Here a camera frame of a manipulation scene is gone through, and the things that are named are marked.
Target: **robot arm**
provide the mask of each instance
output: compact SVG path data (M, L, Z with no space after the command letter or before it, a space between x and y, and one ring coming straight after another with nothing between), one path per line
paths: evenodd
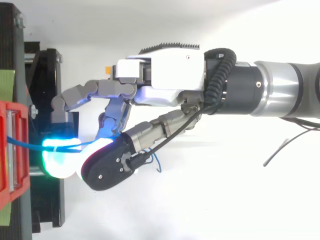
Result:
M236 62L234 52L224 48L203 55L196 45L161 44L118 61L113 76L52 100L52 122L65 123L68 111L91 97L111 99L97 137L118 137L92 153L81 169L83 180L97 191L131 176L150 156L141 150L192 129L203 113L320 118L320 63L249 64ZM181 110L122 132L130 104L181 105Z

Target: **blue cable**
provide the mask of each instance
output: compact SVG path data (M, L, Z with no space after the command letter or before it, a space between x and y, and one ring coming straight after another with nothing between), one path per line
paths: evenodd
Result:
M34 150L34 151L47 151L47 152L57 152L57 153L80 153L81 150L79 149L69 149L70 146L76 147L76 146L80 146L80 144L78 145L70 145L70 146L40 146L40 145L35 145L35 144L30 144L30 143L26 143L26 142L22 142L22 141L18 141L13 139L12 137L7 136L6 137L6 141L9 144L14 144L26 149L30 149L30 150Z
M26 148L26 149L34 150L34 151L41 151L41 152L42 151L47 151L47 152L57 152L57 153L80 153L81 150L79 150L79 149L69 149L69 148L74 148L74 147L83 146L83 145L89 145L89 144L92 144L94 142L94 141L88 141L88 142L83 142L83 143L75 144L75 145L57 146L57 147L55 147L55 146L41 146L41 145L30 144L30 143L18 141L18 140L13 139L12 137L9 137L9 136L6 137L6 141L9 144L14 144L14 145L17 145L17 146L20 146L20 147L23 147L23 148ZM148 161L145 164L153 163L154 158L157 161L158 167L159 167L156 170L159 173L161 173L162 172L162 167L161 167L160 161L158 159L158 156L155 153L151 155L151 161Z
M159 161L159 159L158 159L158 157L157 157L157 154L152 154L153 156L154 156L154 158L155 158L155 160L157 161L157 163L158 163L158 166L159 166L159 169L157 168L156 170L159 172L159 173L161 173L162 172L162 168L161 168L161 164L160 164L160 161Z

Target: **red box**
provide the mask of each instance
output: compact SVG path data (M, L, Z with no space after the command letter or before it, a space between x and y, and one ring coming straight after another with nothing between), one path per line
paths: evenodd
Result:
M28 108L15 102L0 101L0 210L8 203L20 197L30 187L29 176L29 150L15 146L16 163L15 186L10 192L9 183L9 162L7 143L7 110L14 111L15 136L12 138L27 143L28 142Z

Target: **glowing blue object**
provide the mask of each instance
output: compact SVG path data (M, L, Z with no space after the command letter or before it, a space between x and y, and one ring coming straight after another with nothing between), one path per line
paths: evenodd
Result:
M67 146L81 144L78 138L71 139L45 139L42 146ZM72 149L81 150L81 146L72 147ZM77 162L80 159L81 153L64 153L64 152L42 152L42 162L45 170L52 177L65 179L75 173Z
M80 157L78 159L77 168L76 168L76 173L78 174L79 178L82 179L81 168L85 163L85 161L96 151L107 146L112 142L113 140L109 138L99 138L98 140L94 141L93 143L91 143L85 149L82 150L82 152L80 153Z

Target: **white wall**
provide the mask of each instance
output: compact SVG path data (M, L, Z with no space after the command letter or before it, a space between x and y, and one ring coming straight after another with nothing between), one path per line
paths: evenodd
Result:
M28 2L16 1L28 18L25 38L63 54L63 89L105 78L105 66L160 42L200 43L203 51L227 47L240 61L320 62L316 0ZM80 108L82 140L96 134L107 102ZM168 110L134 107L128 127ZM319 239L318 133L297 139L262 167L284 139L302 131L275 118L203 116L158 152L161 174L146 166L103 192L76 176L67 179L65 224L42 224L33 237Z

